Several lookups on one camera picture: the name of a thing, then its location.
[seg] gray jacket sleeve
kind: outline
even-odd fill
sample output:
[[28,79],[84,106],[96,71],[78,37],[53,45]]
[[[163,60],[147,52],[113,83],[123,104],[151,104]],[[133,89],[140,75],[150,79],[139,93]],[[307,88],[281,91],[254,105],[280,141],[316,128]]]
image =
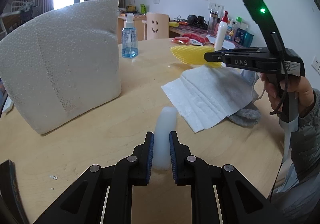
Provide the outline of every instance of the gray jacket sleeve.
[[315,105],[303,118],[299,130],[291,134],[291,158],[299,180],[318,165],[320,159],[320,91],[314,89]]

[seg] person's arm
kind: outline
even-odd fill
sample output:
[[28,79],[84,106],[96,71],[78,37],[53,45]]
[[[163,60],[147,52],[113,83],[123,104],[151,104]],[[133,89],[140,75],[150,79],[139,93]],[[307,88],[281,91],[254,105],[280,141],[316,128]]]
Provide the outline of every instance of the person's arm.
[[[280,102],[276,87],[261,75],[271,107]],[[313,90],[305,77],[289,78],[289,92],[296,92],[299,98],[299,130],[291,134],[291,158],[297,176],[303,179],[317,165],[320,158],[320,92]]]

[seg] human hand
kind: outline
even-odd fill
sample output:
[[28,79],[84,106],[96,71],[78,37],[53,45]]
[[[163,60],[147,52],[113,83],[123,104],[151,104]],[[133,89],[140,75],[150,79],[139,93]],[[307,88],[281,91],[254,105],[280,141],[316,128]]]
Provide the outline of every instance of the human hand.
[[[278,96],[276,87],[269,82],[265,73],[261,74],[261,80],[264,82],[264,88],[269,95],[269,101],[272,109],[275,109],[281,98]],[[285,81],[280,82],[281,88],[284,90]],[[289,76],[288,92],[296,92],[296,98],[299,98],[299,116],[305,117],[313,108],[314,94],[310,82],[305,77]]]

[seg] metal screw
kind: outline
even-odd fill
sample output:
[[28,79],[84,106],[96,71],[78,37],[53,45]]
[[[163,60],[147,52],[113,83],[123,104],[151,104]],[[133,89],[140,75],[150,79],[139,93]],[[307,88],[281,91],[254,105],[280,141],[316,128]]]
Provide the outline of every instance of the metal screw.
[[92,165],[91,167],[90,167],[90,171],[91,172],[96,172],[96,171],[99,171],[99,169],[100,169],[100,167],[98,166],[98,165]]
[[195,156],[193,156],[193,155],[189,155],[189,156],[187,157],[187,160],[188,160],[189,162],[194,162],[195,160],[197,160],[197,158],[196,158]]
[[127,157],[127,160],[128,160],[129,162],[135,162],[135,161],[137,160],[137,157],[134,156],[134,155],[130,155],[130,156]]
[[224,166],[224,169],[226,170],[226,171],[233,171],[233,166],[231,165],[231,164],[226,164],[225,166]]

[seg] gray jacket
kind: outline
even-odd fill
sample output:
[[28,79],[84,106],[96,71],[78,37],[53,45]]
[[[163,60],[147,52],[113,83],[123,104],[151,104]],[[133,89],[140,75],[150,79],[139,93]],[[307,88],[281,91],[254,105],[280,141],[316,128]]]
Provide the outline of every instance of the gray jacket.
[[320,91],[314,95],[313,109],[291,134],[293,164],[271,201],[292,224],[304,223],[320,200]]

